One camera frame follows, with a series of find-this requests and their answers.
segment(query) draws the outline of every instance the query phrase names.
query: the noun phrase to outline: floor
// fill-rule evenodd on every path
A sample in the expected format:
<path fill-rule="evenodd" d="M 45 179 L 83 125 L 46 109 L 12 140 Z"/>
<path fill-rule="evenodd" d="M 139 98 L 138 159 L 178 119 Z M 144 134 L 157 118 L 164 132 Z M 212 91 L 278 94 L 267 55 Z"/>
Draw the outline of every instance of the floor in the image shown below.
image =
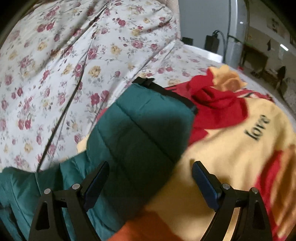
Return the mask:
<path fill-rule="evenodd" d="M 263 88 L 265 88 L 267 91 L 269 91 L 274 97 L 276 97 L 283 105 L 287 105 L 280 93 L 275 90 L 270 84 L 268 84 L 263 78 L 256 78 L 253 75 L 251 75 L 251 69 L 244 68 L 244 74 L 251 78 L 252 80 L 256 81 L 259 85 L 261 85 Z"/>

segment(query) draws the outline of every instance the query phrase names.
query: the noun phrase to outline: black strap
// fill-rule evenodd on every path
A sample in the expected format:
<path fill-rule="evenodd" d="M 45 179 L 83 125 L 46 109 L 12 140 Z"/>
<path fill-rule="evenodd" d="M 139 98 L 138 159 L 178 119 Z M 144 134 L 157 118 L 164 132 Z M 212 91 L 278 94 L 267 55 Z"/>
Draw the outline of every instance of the black strap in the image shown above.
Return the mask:
<path fill-rule="evenodd" d="M 169 91 L 169 90 L 166 90 L 164 89 L 163 87 L 159 86 L 158 84 L 155 84 L 153 83 L 154 81 L 154 78 L 146 78 L 146 79 L 143 79 L 141 77 L 138 77 L 136 78 L 133 83 L 134 84 L 139 84 L 143 87 L 146 87 L 147 89 L 150 89 L 150 90 L 153 90 L 153 91 L 156 91 L 164 96 L 169 96 L 169 97 L 172 97 L 172 98 L 175 98 L 179 101 L 181 101 L 184 105 L 186 105 L 195 115 L 197 115 L 198 113 L 198 109 L 197 107 L 195 106 L 194 103 L 192 103 L 191 100 L 187 99 L 186 97 L 183 97 L 181 95 L 178 95 L 177 93 L 175 92 L 172 92 L 172 91 Z"/>

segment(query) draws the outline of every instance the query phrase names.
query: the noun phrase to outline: red fabric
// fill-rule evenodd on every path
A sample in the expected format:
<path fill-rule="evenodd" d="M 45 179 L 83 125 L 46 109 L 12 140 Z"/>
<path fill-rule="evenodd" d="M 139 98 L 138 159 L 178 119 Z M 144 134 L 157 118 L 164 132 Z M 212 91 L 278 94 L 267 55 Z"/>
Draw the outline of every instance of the red fabric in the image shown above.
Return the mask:
<path fill-rule="evenodd" d="M 189 82 L 166 88 L 190 99 L 198 108 L 189 145 L 207 135 L 205 129 L 234 126 L 248 117 L 246 101 L 232 91 L 219 91 L 213 86 L 213 74 L 194 76 Z"/>
<path fill-rule="evenodd" d="M 273 241 L 284 241 L 286 237 L 279 238 L 277 236 L 278 226 L 274 220 L 271 205 L 270 205 L 270 193 L 273 183 L 275 181 L 276 175 L 281 168 L 281 155 L 283 154 L 282 151 L 275 151 L 273 156 L 269 159 L 266 163 L 265 167 L 263 168 L 260 176 L 258 177 L 255 187 L 258 188 L 260 191 L 261 197 L 263 199 L 270 226 L 272 232 L 272 239 Z"/>
<path fill-rule="evenodd" d="M 260 99 L 266 99 L 274 103 L 274 100 L 269 94 L 263 95 L 259 92 L 248 90 L 246 88 L 241 89 L 239 91 L 235 92 L 236 97 L 247 97 L 247 98 L 260 98 Z"/>
<path fill-rule="evenodd" d="M 129 220 L 108 241 L 182 241 L 156 212 L 143 211 Z"/>

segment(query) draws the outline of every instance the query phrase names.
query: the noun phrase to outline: wooden table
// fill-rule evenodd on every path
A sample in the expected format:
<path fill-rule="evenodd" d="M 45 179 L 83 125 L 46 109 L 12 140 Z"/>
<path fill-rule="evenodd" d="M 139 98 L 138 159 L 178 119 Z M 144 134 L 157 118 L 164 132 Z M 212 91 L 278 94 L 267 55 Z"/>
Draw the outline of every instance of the wooden table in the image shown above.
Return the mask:
<path fill-rule="evenodd" d="M 276 74 L 274 73 L 270 73 L 269 71 L 262 71 L 262 78 L 268 83 L 270 84 L 273 88 L 276 88 L 279 79 L 276 76 Z"/>
<path fill-rule="evenodd" d="M 246 57 L 248 53 L 253 53 L 255 55 L 257 55 L 262 61 L 262 71 L 259 74 L 259 77 L 262 76 L 263 71 L 265 70 L 266 64 L 267 64 L 267 60 L 268 60 L 268 56 L 266 54 L 264 54 L 263 52 L 259 51 L 258 49 L 250 46 L 249 44 L 244 44 L 243 50 L 242 50 L 242 57 L 241 57 L 241 66 L 244 66 L 244 63 L 246 61 Z"/>

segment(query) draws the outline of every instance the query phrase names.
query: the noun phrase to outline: white wall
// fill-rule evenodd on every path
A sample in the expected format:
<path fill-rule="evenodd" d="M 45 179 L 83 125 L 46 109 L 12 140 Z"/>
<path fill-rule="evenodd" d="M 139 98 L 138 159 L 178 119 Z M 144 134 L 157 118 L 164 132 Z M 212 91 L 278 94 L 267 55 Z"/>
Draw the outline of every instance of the white wall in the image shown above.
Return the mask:
<path fill-rule="evenodd" d="M 180 0 L 181 36 L 193 39 L 193 45 L 201 49 L 205 38 L 220 30 L 227 38 L 229 23 L 229 0 Z M 223 55 L 223 40 L 217 54 Z"/>
<path fill-rule="evenodd" d="M 279 49 L 281 47 L 279 42 L 252 27 L 249 28 L 249 36 L 252 38 L 247 40 L 248 43 L 268 56 L 266 69 L 278 70 L 280 67 L 286 66 L 287 71 L 285 77 L 296 79 L 296 56 L 290 51 L 284 51 L 283 60 L 280 60 Z M 271 40 L 271 50 L 267 51 L 267 42 L 269 40 Z M 262 64 L 256 55 L 252 56 L 249 54 L 247 55 L 245 66 L 250 69 L 259 70 Z"/>
<path fill-rule="evenodd" d="M 279 34 L 267 27 L 267 19 L 274 18 L 282 26 L 283 23 L 271 11 L 262 1 L 260 0 L 249 0 L 250 3 L 250 27 L 253 27 L 269 37 L 273 38 L 275 41 L 280 44 L 285 45 L 291 54 L 296 56 L 296 49 L 290 44 L 290 33 L 285 28 L 285 37 L 281 37 Z"/>

